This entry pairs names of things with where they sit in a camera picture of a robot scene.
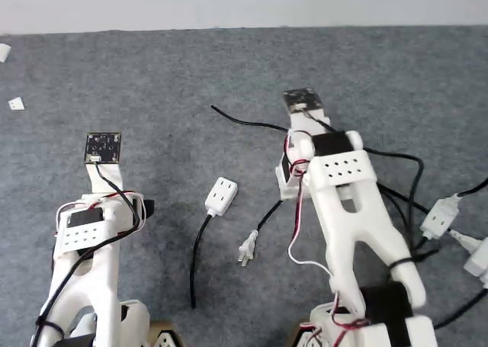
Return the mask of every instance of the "red wire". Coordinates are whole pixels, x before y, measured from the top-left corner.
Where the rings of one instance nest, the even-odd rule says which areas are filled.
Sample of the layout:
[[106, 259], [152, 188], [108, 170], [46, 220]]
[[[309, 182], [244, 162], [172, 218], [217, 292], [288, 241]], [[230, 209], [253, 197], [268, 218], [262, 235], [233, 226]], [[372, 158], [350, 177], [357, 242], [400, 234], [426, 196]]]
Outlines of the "red wire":
[[334, 345], [332, 347], [339, 347], [347, 332], [348, 332], [347, 330], [343, 330], [341, 334], [339, 334], [339, 337], [337, 337], [337, 339], [335, 340]]
[[[122, 191], [122, 193], [135, 193], [134, 191]], [[107, 194], [104, 196], [104, 198], [112, 198], [112, 197], [115, 197], [115, 196], [118, 196], [119, 194], [117, 192], [114, 192], [114, 193], [110, 193], [110, 194]], [[97, 207], [97, 205], [99, 205], [100, 202], [95, 202], [94, 204], [92, 204], [88, 209], [92, 209], [92, 208], [95, 208]]]

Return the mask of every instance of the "white bracket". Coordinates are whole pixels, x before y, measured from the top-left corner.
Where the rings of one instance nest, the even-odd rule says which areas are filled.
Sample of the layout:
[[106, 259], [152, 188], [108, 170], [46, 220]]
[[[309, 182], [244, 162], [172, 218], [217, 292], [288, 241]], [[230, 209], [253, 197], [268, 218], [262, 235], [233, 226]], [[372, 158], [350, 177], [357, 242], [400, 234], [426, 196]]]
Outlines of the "white bracket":
[[[68, 216], [74, 212], [77, 211], [61, 213], [60, 223], [66, 224]], [[96, 246], [115, 235], [117, 235], [117, 232], [112, 222], [98, 221], [77, 227], [61, 226], [59, 227], [58, 238], [61, 242], [61, 252], [67, 253]]]
[[[356, 317], [364, 318], [366, 306], [353, 270], [356, 242], [367, 243], [386, 265], [411, 256], [404, 238], [391, 223], [368, 154], [355, 150], [314, 157], [303, 182], [326, 239], [332, 292], [339, 292], [345, 306]], [[355, 211], [344, 208], [338, 185], [350, 186]], [[403, 283], [414, 308], [425, 303], [425, 288], [413, 263], [395, 267], [392, 278]]]

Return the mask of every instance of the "robotic arm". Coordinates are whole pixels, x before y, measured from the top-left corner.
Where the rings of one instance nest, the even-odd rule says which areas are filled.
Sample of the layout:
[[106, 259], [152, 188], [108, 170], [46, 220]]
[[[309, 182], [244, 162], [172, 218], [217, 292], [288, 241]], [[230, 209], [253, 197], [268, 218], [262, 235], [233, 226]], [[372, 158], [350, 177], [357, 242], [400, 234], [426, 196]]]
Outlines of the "robotic arm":
[[[437, 346], [430, 319], [413, 316], [412, 310], [425, 304], [425, 288], [412, 262], [393, 267], [396, 282], [388, 285], [360, 289], [355, 278], [358, 241], [367, 243], [386, 265], [411, 257], [405, 240], [391, 223], [359, 133], [325, 129], [329, 119], [310, 88], [285, 92], [284, 99], [291, 129], [276, 168], [281, 199], [296, 198], [303, 181], [300, 195], [312, 198], [327, 243], [331, 290], [347, 309], [335, 318], [342, 318], [342, 323], [369, 321], [366, 326], [355, 327], [342, 344]], [[295, 168], [303, 173], [302, 178], [293, 175]], [[344, 329], [331, 316], [338, 307], [318, 307], [311, 315], [311, 320], [321, 325], [324, 340], [330, 342]]]
[[[53, 278], [33, 347], [149, 346], [146, 306], [117, 298], [118, 240], [142, 229], [152, 214], [146, 208], [151, 202], [141, 194], [122, 191], [119, 152], [119, 133], [87, 136], [85, 163], [92, 193], [63, 205], [56, 214]], [[70, 331], [84, 307], [93, 307], [93, 313]]]

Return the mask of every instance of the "power cord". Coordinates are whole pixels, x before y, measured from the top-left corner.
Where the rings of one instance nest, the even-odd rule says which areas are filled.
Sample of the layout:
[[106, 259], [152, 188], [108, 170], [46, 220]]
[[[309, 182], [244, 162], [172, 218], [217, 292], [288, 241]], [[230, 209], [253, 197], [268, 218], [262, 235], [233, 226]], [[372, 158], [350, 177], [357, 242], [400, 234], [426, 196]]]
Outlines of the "power cord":
[[463, 316], [469, 309], [471, 309], [476, 304], [481, 302], [482, 299], [484, 299], [487, 294], [488, 294], [488, 289], [484, 288], [475, 297], [473, 297], [471, 300], [469, 300], [465, 305], [463, 305], [462, 307], [460, 307], [459, 309], [454, 311], [453, 314], [446, 317], [441, 322], [435, 324], [434, 329], [441, 329], [441, 328], [444, 328], [445, 326], [448, 326], [449, 324], [453, 323], [454, 321], [459, 319], [461, 316]]
[[478, 191], [481, 191], [483, 188], [485, 188], [488, 185], [488, 178], [486, 178], [484, 181], [482, 181], [480, 184], [478, 184], [475, 187], [472, 187], [472, 189], [468, 189], [467, 191], [462, 191], [457, 194], [458, 197], [464, 197], [468, 196], [469, 194], [476, 193]]
[[197, 261], [197, 252], [198, 252], [198, 244], [200, 244], [201, 236], [204, 234], [205, 228], [207, 227], [208, 223], [212, 215], [207, 215], [205, 217], [204, 223], [201, 225], [200, 230], [198, 230], [197, 239], [195, 239], [195, 244], [193, 245], [193, 256], [191, 257], [191, 267], [190, 267], [190, 302], [191, 308], [195, 309], [197, 307], [197, 298], [195, 297], [195, 264]]
[[195, 296], [195, 269], [197, 267], [197, 255], [198, 255], [198, 245], [200, 244], [201, 237], [207, 228], [208, 223], [212, 217], [223, 216], [230, 204], [232, 203], [234, 197], [237, 194], [237, 184], [230, 181], [224, 177], [219, 177], [213, 185], [210, 193], [205, 200], [205, 208], [207, 209], [207, 217], [205, 217], [204, 223], [201, 225], [200, 230], [198, 230], [197, 239], [193, 245], [193, 252], [191, 256], [191, 266], [190, 266], [190, 303], [191, 308], [195, 309], [197, 307], [197, 297]]
[[56, 291], [54, 291], [53, 293], [53, 296], [49, 299], [49, 301], [47, 302], [46, 304], [46, 307], [44, 307], [44, 310], [43, 312], [41, 313], [41, 315], [39, 315], [39, 317], [37, 318], [37, 321], [36, 321], [36, 332], [34, 333], [34, 337], [32, 339], [32, 343], [30, 344], [31, 347], [37, 347], [38, 343], [39, 343], [39, 339], [40, 339], [40, 335], [42, 333], [42, 330], [45, 326], [51, 326], [51, 322], [49, 322], [47, 320], [47, 317], [49, 316], [49, 313], [50, 311], [53, 309], [53, 306], [54, 304], [56, 303], [56, 300], [57, 298], [61, 295], [61, 292], [63, 291], [64, 287], [66, 286], [66, 284], [68, 283], [69, 279], [74, 275], [76, 269], [88, 258], [90, 257], [90, 255], [92, 255], [95, 251], [99, 250], [100, 248], [108, 245], [108, 244], [112, 244], [112, 243], [115, 243], [117, 242], [118, 240], [121, 240], [123, 238], [125, 238], [126, 236], [129, 236], [131, 233], [133, 233], [134, 231], [137, 230], [137, 228], [139, 227], [139, 224], [140, 224], [140, 217], [139, 217], [139, 214], [137, 213], [137, 210], [134, 208], [134, 206], [132, 205], [132, 203], [129, 201], [129, 199], [127, 198], [127, 196], [121, 191], [120, 188], [118, 188], [110, 179], [108, 178], [105, 178], [101, 172], [100, 172], [100, 168], [98, 166], [98, 163], [95, 162], [95, 168], [97, 169], [97, 173], [98, 175], [100, 176], [100, 178], [105, 181], [110, 187], [112, 187], [114, 189], [114, 191], [116, 191], [120, 197], [124, 200], [124, 202], [127, 204], [127, 206], [130, 208], [130, 211], [132, 212], [132, 215], [133, 215], [133, 218], [134, 218], [134, 224], [133, 226], [129, 229], [129, 230], [126, 230], [126, 231], [123, 231], [121, 233], [118, 233], [116, 236], [110, 238], [110, 239], [107, 239], [103, 242], [101, 242], [100, 244], [96, 245], [96, 246], [93, 246], [91, 247], [90, 249], [87, 249], [79, 258], [78, 260], [75, 262], [75, 264], [70, 268], [70, 270], [68, 271], [67, 275], [65, 276], [65, 278], [61, 281], [61, 283], [59, 284], [58, 288], [56, 289]]
[[214, 105], [211, 105], [210, 108], [212, 108], [214, 111], [216, 111], [221, 116], [224, 116], [228, 120], [235, 122], [236, 124], [243, 124], [245, 126], [267, 127], [267, 128], [272, 128], [273, 130], [278, 130], [278, 131], [285, 132], [285, 133], [288, 132], [288, 130], [286, 128], [278, 126], [276, 124], [267, 124], [265, 122], [249, 122], [247, 120], [238, 120], [237, 118], [231, 117], [227, 113], [221, 111], [219, 108], [217, 108]]

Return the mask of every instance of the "wire bundle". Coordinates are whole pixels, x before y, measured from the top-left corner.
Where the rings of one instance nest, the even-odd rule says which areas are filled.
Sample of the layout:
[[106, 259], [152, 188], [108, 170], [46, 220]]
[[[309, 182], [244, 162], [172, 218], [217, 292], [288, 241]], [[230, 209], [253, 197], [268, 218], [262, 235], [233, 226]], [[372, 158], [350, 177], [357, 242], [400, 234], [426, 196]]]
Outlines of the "wire bundle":
[[[235, 122], [237, 124], [243, 124], [243, 125], [247, 125], [247, 126], [267, 127], [267, 128], [271, 128], [271, 129], [274, 129], [274, 130], [281, 131], [281, 132], [286, 132], [286, 133], [288, 132], [288, 130], [285, 129], [284, 127], [281, 127], [281, 126], [278, 126], [278, 125], [275, 125], [275, 124], [267, 124], [267, 123], [262, 123], [262, 122], [249, 122], [249, 121], [239, 120], [239, 119], [236, 119], [234, 117], [229, 116], [228, 114], [224, 113], [223, 111], [221, 111], [219, 108], [215, 107], [214, 105], [211, 105], [210, 107], [213, 110], [215, 110], [218, 114], [222, 115], [223, 117], [225, 117], [228, 120], [231, 120], [232, 122]], [[324, 127], [326, 129], [326, 131], [336, 132], [336, 129], [334, 127], [330, 126], [329, 124], [327, 124], [326, 122], [324, 122], [322, 120], [316, 119], [314, 116], [312, 116], [310, 114], [310, 112], [304, 111], [303, 114], [306, 117], [308, 117], [309, 119], [314, 120], [315, 122], [317, 122], [318, 124], [320, 124], [322, 127]], [[287, 135], [287, 137], [285, 138], [285, 141], [284, 141], [284, 151], [285, 151], [285, 153], [287, 152], [287, 148], [288, 148], [288, 140], [289, 140], [289, 135]], [[431, 256], [433, 254], [436, 254], [440, 249], [433, 249], [433, 250], [431, 250], [431, 251], [429, 251], [429, 252], [427, 252], [427, 253], [425, 253], [423, 255], [417, 255], [416, 254], [417, 251], [419, 249], [421, 249], [427, 243], [427, 241], [428, 241], [427, 238], [425, 238], [425, 237], [421, 238], [420, 241], [416, 245], [414, 245], [414, 242], [413, 242], [413, 223], [414, 223], [413, 208], [417, 208], [418, 210], [420, 210], [424, 214], [428, 214], [429, 213], [429, 209], [427, 207], [425, 207], [425, 206], [423, 206], [423, 205], [421, 205], [421, 204], [419, 204], [418, 202], [415, 201], [415, 193], [416, 193], [416, 190], [417, 190], [417, 188], [419, 186], [420, 178], [422, 177], [422, 173], [423, 173], [423, 169], [424, 169], [424, 163], [423, 163], [423, 161], [420, 158], [418, 158], [416, 156], [409, 155], [409, 154], [388, 153], [388, 152], [383, 152], [383, 151], [375, 150], [375, 149], [368, 148], [368, 147], [365, 147], [364, 150], [367, 151], [367, 152], [369, 152], [369, 153], [372, 153], [374, 155], [387, 156], [387, 157], [393, 157], [393, 158], [403, 158], [403, 159], [412, 160], [412, 161], [415, 161], [418, 164], [417, 173], [416, 173], [416, 175], [415, 175], [415, 177], [413, 179], [413, 183], [411, 185], [410, 193], [409, 193], [409, 196], [408, 197], [405, 196], [405, 195], [403, 195], [403, 194], [401, 194], [401, 193], [399, 193], [398, 191], [395, 191], [392, 188], [387, 187], [386, 185], [381, 184], [380, 182], [377, 183], [377, 186], [378, 186], [378, 189], [380, 190], [381, 194], [383, 196], [385, 196], [393, 204], [393, 206], [395, 207], [396, 211], [399, 213], [400, 218], [401, 218], [401, 220], [403, 222], [403, 225], [404, 225], [404, 227], [406, 229], [406, 232], [407, 232], [407, 240], [408, 240], [409, 248], [413, 252], [413, 257], [411, 259], [402, 259], [402, 260], [400, 260], [400, 262], [421, 262], [422, 260], [427, 259], [429, 256]], [[290, 258], [294, 262], [296, 262], [298, 264], [309, 264], [309, 263], [301, 263], [301, 262], [297, 261], [291, 255], [291, 247], [293, 246], [294, 241], [297, 239], [298, 234], [300, 233], [301, 204], [302, 204], [302, 197], [303, 197], [302, 188], [301, 188], [302, 187], [302, 183], [301, 182], [302, 181], [301, 181], [301, 177], [300, 177], [300, 180], [299, 180], [299, 191], [298, 191], [298, 196], [297, 196], [297, 206], [296, 206], [296, 209], [295, 209], [295, 228], [294, 228], [294, 235], [292, 237], [292, 240], [291, 240], [290, 245], [288, 246], [288, 255], [290, 256]], [[466, 191], [459, 192], [457, 195], [458, 195], [458, 197], [464, 197], [464, 196], [467, 196], [469, 194], [474, 194], [474, 193], [480, 191], [481, 189], [485, 188], [486, 186], [488, 186], [488, 178], [485, 178], [480, 184], [472, 187], [471, 189], [468, 189]], [[397, 201], [393, 197], [399, 198], [400, 200], [405, 201], [408, 204], [408, 215], [407, 215], [407, 217], [403, 213], [400, 205], [397, 203]], [[279, 201], [275, 206], [273, 206], [270, 209], [270, 211], [265, 215], [265, 217], [259, 223], [259, 229], [262, 227], [262, 225], [264, 224], [264, 222], [271, 216], [271, 214], [279, 207], [280, 204], [281, 204], [281, 202]], [[311, 262], [311, 264], [318, 265], [320, 268], [323, 268], [329, 275], [331, 275], [329, 269], [327, 269], [323, 265], [321, 265], [319, 263], [315, 263], [315, 262]], [[436, 324], [435, 325], [435, 328], [436, 329], [439, 329], [439, 328], [442, 328], [442, 327], [447, 326], [448, 324], [454, 322], [457, 318], [459, 318], [464, 313], [466, 313], [474, 305], [476, 305], [479, 302], [481, 302], [482, 299], [484, 299], [487, 294], [488, 294], [488, 290], [487, 289], [483, 289], [472, 300], [469, 300], [465, 305], [463, 305], [458, 310], [456, 310], [452, 315], [448, 316], [444, 321]], [[339, 343], [342, 341], [342, 339], [344, 338], [345, 332], [347, 332], [347, 331], [344, 331], [339, 336], [338, 340], [335, 341], [334, 347], [337, 347], [339, 345]]]

